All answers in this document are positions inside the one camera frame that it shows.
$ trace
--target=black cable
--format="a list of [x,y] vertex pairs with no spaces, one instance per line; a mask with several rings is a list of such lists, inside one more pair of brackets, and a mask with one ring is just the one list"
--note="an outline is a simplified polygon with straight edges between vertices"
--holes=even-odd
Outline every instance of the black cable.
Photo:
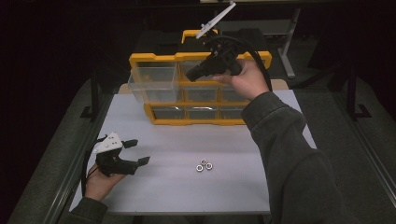
[[87,180],[90,178],[90,176],[98,169],[98,167],[96,167],[95,169],[93,169],[88,175],[87,175]]
[[264,63],[262,62],[262,58],[260,57],[259,53],[255,51],[251,46],[247,46],[247,47],[249,48],[247,52],[250,53],[254,61],[256,61],[256,64],[259,66],[260,71],[262,71],[262,75],[264,76],[269,91],[272,91],[273,88],[272,88],[271,78],[267,69],[265,68]]
[[93,143],[90,145],[90,147],[87,148],[87,150],[85,150],[85,155],[84,155],[84,160],[82,162],[82,168],[81,168],[81,193],[82,193],[82,197],[84,197],[85,195],[85,190],[86,190],[86,185],[87,185],[87,166],[88,166],[88,161],[90,160],[90,156],[92,154],[93,151],[93,147],[99,143],[99,142],[103,142],[103,140],[105,140],[107,138],[107,136],[103,137],[103,138],[99,138],[96,139],[95,141],[93,141]]

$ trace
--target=drawer organizer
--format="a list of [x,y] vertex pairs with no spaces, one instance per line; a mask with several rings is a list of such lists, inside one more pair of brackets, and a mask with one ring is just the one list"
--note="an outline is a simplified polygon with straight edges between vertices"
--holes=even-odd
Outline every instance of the drawer organizer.
[[[199,31],[185,31],[181,41],[175,42],[177,45],[173,52],[165,54],[152,52],[158,46],[147,49],[147,36],[142,36],[145,50],[137,48],[129,59],[132,68],[128,80],[129,89],[135,99],[143,103],[146,115],[153,124],[245,124],[241,112],[248,101],[236,94],[233,88],[219,84],[211,76],[200,77],[195,82],[187,79],[186,73],[210,54],[207,49],[199,48],[196,48],[199,51],[179,51],[189,41],[190,45],[197,44],[195,38],[188,38],[197,32]],[[258,37],[265,41],[260,32]],[[272,60],[271,54],[262,47],[258,53],[268,68]],[[239,54],[238,59],[252,58],[246,52]]]

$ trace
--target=sleeve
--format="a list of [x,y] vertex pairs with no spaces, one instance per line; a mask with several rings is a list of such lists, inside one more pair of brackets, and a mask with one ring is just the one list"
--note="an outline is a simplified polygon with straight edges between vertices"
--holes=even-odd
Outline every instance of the sleeve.
[[82,198],[78,205],[62,221],[64,224],[102,223],[107,206],[94,199]]
[[300,112],[266,92],[242,118],[262,155],[274,223],[359,223],[346,210],[329,160],[305,141]]

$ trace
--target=hex nut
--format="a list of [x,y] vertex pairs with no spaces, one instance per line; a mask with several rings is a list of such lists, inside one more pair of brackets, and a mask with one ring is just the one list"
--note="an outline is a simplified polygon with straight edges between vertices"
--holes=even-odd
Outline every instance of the hex nut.
[[213,168],[213,165],[212,165],[212,163],[207,163],[205,167],[206,167],[206,170],[211,170]]
[[201,159],[201,165],[203,166],[207,165],[207,159]]
[[202,165],[197,165],[197,172],[202,172],[204,170],[204,166]]

